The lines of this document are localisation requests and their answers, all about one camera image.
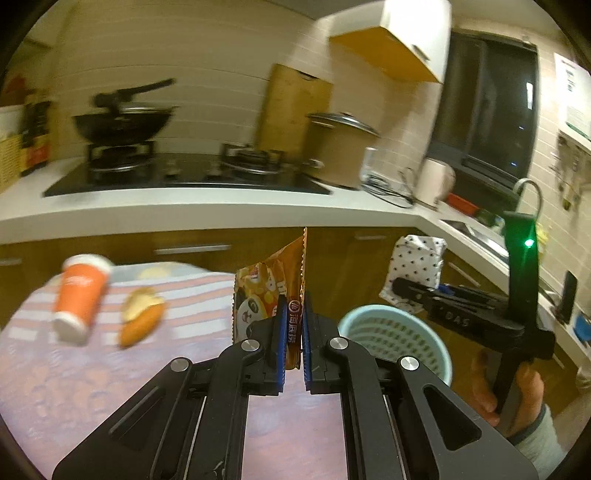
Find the grey right sleeve forearm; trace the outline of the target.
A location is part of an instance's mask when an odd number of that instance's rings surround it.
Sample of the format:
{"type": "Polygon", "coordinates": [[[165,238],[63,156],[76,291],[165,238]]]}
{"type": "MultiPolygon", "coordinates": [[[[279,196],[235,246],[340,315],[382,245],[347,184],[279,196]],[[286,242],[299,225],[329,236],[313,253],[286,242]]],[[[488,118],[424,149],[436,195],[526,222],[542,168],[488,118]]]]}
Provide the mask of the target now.
{"type": "Polygon", "coordinates": [[[548,479],[565,459],[566,451],[544,401],[544,382],[527,362],[520,365],[515,380],[521,401],[508,440],[533,464],[540,479],[548,479]]]}

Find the person's right hand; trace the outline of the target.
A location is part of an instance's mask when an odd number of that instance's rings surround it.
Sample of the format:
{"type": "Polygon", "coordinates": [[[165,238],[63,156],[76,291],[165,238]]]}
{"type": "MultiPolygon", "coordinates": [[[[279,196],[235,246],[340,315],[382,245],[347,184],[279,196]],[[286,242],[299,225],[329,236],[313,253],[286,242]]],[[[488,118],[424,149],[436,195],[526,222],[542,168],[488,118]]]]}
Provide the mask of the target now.
{"type": "Polygon", "coordinates": [[[471,366],[471,407],[506,438],[533,426],[544,406],[544,383],[530,362],[522,362],[510,382],[509,396],[501,411],[488,381],[493,366],[486,350],[480,350],[471,366]]]}

